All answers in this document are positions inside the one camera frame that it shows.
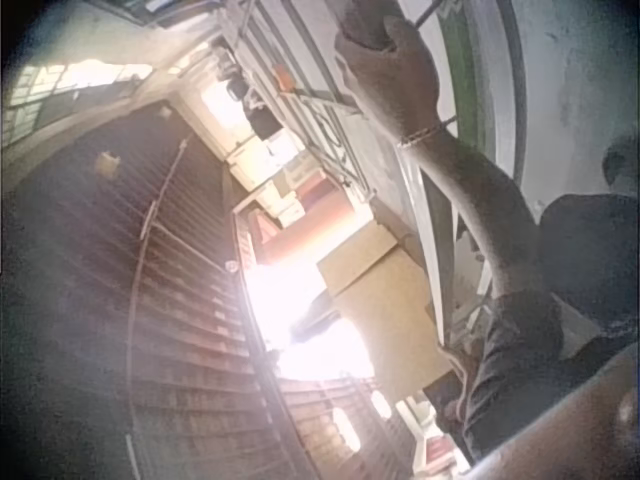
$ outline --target white wall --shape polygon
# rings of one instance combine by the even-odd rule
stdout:
[[[39,46],[33,59],[36,64],[68,64],[95,58],[118,65],[146,63],[155,68],[214,27],[206,20],[189,32],[140,27],[84,2],[70,3],[66,10],[64,21],[52,27],[52,41]]]

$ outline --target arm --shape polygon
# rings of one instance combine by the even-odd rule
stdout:
[[[542,289],[537,226],[518,187],[480,152],[439,129],[431,54],[407,21],[388,17],[385,26],[393,51],[369,50],[338,35],[345,84],[394,143],[416,132],[436,132],[403,155],[417,162],[460,212],[491,266],[493,295]]]

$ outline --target bright light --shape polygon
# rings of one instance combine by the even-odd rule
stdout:
[[[226,82],[217,82],[202,92],[202,100],[209,111],[225,128],[232,128],[247,121],[242,102],[235,102],[227,92]]]
[[[353,452],[360,451],[360,447],[362,446],[360,438],[353,428],[353,425],[351,425],[349,417],[344,410],[341,408],[333,409],[333,423],[336,424],[336,427],[338,428],[344,443],[347,444],[347,447],[349,447]]]
[[[267,148],[271,155],[270,161],[275,168],[281,168],[300,153],[293,135],[283,128],[267,140]]]
[[[373,406],[382,418],[385,420],[391,418],[391,407],[389,406],[389,403],[387,403],[387,399],[384,398],[384,395],[382,395],[379,390],[375,390],[371,394],[371,403],[373,403]]]
[[[249,297],[271,348],[289,344],[289,330],[326,285],[315,264],[257,265],[245,274]]]
[[[323,334],[283,351],[278,367],[281,377],[308,381],[347,375],[371,378],[375,373],[362,337],[347,320],[338,320]]]

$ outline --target hand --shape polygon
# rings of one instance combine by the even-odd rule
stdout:
[[[414,26],[397,17],[386,17],[384,25],[395,48],[371,50],[339,33],[335,48],[343,61],[336,60],[365,115],[399,142],[438,125],[440,89],[431,53]]]

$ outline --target bracelet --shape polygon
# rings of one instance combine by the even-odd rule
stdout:
[[[417,132],[402,138],[402,140],[400,140],[400,142],[396,146],[400,149],[407,149],[407,148],[413,147],[416,143],[419,143],[422,140],[429,138],[431,135],[439,132],[450,123],[455,122],[455,120],[456,120],[456,117],[454,115],[448,120],[445,120],[444,122],[440,122],[435,127],[423,128],[422,130],[418,130]]]

